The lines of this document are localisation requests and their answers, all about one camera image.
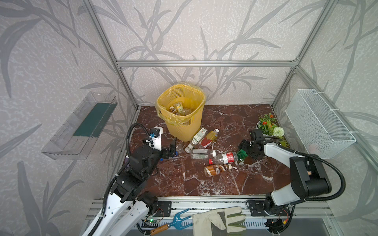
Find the clear bottle blue label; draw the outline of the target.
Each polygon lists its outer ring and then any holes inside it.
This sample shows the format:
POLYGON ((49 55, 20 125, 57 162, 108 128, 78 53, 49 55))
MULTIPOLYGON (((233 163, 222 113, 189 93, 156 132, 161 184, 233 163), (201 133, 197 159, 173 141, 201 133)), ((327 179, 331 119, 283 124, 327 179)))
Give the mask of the clear bottle blue label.
POLYGON ((177 144, 176 145, 176 154, 175 154, 175 156, 176 157, 182 156, 184 153, 185 153, 185 151, 184 151, 183 146, 181 144, 177 144))

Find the green plastic bottle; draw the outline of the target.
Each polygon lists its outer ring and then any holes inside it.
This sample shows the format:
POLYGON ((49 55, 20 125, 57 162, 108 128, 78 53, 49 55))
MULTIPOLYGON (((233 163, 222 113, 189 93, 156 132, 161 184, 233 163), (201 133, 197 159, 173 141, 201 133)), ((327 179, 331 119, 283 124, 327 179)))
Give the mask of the green plastic bottle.
POLYGON ((241 163, 241 162, 244 162, 244 161, 245 161, 245 159, 248 157, 248 154, 247 154, 243 149, 240 149, 240 150, 237 152, 237 157, 238 157, 237 162, 238 162, 238 163, 241 163))

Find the clear bottle red label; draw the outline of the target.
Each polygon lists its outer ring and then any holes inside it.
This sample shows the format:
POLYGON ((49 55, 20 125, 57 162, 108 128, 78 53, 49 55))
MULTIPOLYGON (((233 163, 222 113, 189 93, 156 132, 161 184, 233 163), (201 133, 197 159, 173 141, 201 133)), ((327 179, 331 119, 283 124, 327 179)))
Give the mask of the clear bottle red label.
POLYGON ((216 155, 215 157, 209 159, 210 165, 215 164, 231 164, 238 160, 238 155, 236 152, 227 152, 216 155))

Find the clear bottle white label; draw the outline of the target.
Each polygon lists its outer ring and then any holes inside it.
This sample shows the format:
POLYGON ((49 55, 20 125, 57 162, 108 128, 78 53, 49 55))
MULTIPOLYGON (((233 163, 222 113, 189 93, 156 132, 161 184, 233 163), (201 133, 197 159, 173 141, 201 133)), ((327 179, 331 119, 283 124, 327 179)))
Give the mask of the clear bottle white label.
POLYGON ((180 112, 180 115, 181 115, 181 116, 187 116, 187 115, 190 115, 192 112, 193 112, 193 109, 191 109, 191 108, 184 108, 184 109, 180 112))

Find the brown tea bottle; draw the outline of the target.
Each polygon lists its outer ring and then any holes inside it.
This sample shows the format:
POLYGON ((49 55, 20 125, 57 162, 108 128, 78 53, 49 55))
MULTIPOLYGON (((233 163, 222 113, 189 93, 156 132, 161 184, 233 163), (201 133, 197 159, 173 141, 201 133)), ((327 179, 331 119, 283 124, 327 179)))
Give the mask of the brown tea bottle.
POLYGON ((206 177, 213 177, 219 175, 220 173, 230 171, 231 169, 231 164, 215 164, 204 167, 204 174, 206 177))
POLYGON ((169 108, 169 111, 170 111, 172 114, 174 114, 174 115, 177 115, 177 114, 178 114, 178 111, 177 111, 176 108, 173 107, 173 106, 171 106, 171 107, 169 108))

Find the yellow liquid bottle red label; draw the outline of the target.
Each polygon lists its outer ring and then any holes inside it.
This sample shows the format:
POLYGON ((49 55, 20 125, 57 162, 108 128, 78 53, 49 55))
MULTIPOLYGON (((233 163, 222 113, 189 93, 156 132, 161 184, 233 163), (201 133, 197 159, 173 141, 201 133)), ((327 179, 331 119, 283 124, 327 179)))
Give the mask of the yellow liquid bottle red label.
POLYGON ((201 148, 209 148, 218 138, 219 130, 210 131, 200 143, 201 148))

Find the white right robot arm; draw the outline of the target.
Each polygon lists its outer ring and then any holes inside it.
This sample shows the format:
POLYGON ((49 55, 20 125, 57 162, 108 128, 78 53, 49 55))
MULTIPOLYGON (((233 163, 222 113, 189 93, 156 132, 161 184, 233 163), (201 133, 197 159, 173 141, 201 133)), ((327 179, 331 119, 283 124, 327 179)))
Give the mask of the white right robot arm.
POLYGON ((278 137, 264 135, 260 129, 253 129, 250 130, 250 140, 242 140, 238 146, 248 157, 256 159, 265 155, 290 170, 290 183, 267 194, 266 206, 294 206, 303 202, 330 201, 344 193, 346 179, 336 166, 315 154, 287 148, 281 141, 278 137), (332 186, 325 166, 338 175, 341 183, 340 188, 332 195, 328 195, 332 186))

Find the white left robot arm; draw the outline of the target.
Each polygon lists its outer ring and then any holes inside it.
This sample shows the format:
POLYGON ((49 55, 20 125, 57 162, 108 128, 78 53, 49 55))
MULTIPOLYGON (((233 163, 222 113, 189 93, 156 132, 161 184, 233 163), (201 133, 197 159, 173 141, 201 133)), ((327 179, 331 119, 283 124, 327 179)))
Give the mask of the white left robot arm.
POLYGON ((158 197, 142 192, 161 159, 176 155, 176 140, 162 147, 162 127, 147 129, 140 123, 130 126, 126 136, 128 162, 115 174, 106 188, 102 207, 83 233, 85 236, 125 236, 142 219, 158 210, 158 197), (142 128, 147 138, 134 151, 130 141, 134 128, 142 128))

